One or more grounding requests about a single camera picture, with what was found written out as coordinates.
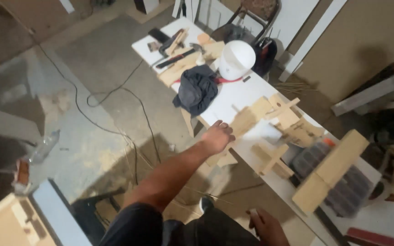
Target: white bucket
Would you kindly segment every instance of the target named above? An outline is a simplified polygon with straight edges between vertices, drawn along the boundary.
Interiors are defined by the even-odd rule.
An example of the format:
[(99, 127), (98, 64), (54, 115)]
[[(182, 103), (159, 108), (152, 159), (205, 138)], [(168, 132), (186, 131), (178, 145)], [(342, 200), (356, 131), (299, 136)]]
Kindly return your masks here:
[(255, 60), (255, 51), (248, 43), (241, 40), (228, 42), (220, 57), (220, 74), (224, 79), (236, 80), (253, 67)]

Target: dark cloth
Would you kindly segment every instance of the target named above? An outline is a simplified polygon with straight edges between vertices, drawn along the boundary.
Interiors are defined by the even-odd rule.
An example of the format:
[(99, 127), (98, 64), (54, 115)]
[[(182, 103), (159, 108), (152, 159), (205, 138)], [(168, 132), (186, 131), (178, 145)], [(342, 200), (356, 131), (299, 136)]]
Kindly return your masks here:
[(135, 203), (118, 213), (101, 246), (258, 246), (260, 242), (221, 210), (208, 208), (188, 224), (162, 223), (162, 214), (148, 204)]
[(185, 70), (180, 77), (177, 96), (172, 100), (176, 108), (182, 107), (192, 116), (203, 113), (217, 96), (216, 74), (208, 65)]

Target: chair backrest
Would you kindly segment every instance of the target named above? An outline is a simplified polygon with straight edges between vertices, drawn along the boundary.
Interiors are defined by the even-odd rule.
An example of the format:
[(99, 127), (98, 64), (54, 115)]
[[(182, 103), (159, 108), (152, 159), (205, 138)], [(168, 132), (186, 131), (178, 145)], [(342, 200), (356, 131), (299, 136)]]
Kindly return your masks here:
[(243, 8), (265, 21), (271, 21), (274, 11), (277, 11), (278, 0), (241, 0)]

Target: hand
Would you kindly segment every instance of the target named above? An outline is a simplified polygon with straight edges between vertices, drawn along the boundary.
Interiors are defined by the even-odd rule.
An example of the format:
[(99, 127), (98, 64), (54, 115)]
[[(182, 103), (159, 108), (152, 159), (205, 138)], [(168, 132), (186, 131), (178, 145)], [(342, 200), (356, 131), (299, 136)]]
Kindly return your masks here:
[(201, 136), (200, 142), (209, 155), (221, 153), (228, 143), (235, 141), (232, 128), (222, 120), (217, 120), (214, 125)]
[(257, 208), (246, 211), (250, 215), (249, 228), (255, 228), (261, 242), (267, 246), (289, 246), (284, 230), (279, 221), (267, 213), (266, 210)]

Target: metal chair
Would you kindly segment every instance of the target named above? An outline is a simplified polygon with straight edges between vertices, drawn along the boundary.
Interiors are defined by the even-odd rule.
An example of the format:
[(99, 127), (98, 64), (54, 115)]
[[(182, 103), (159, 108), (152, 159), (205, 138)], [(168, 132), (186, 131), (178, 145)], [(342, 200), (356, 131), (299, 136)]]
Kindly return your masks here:
[[(232, 15), (232, 17), (227, 21), (227, 23), (219, 28), (217, 28), (211, 35), (211, 37), (216, 41), (225, 41), (228, 35), (231, 35), (230, 40), (241, 39), (248, 42), (251, 46), (257, 44), (262, 35), (269, 29), (271, 22), (276, 16), (277, 11), (280, 8), (279, 0), (241, 0), (241, 5)], [(232, 24), (233, 20), (240, 14), (248, 14), (252, 19), (262, 25), (261, 32), (255, 37), (250, 38), (251, 33), (245, 30), (238, 33), (238, 26)]]

